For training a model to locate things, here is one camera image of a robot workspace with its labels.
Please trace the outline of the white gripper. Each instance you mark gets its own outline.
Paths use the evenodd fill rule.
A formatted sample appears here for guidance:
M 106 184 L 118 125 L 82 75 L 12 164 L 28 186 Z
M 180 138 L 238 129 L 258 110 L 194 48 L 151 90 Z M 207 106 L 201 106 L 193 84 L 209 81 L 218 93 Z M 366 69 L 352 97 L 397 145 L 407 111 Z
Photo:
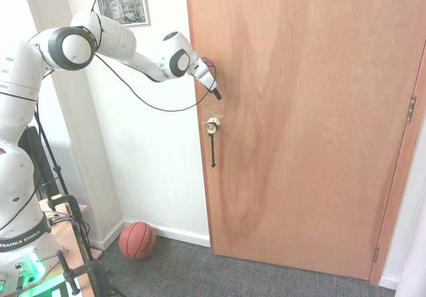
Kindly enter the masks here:
M 216 88 L 216 80 L 202 59 L 195 60 L 195 62 L 189 66 L 189 74 L 197 79 L 201 84 L 203 84 L 209 91 L 212 91 L 218 100 L 222 99 L 221 94 Z

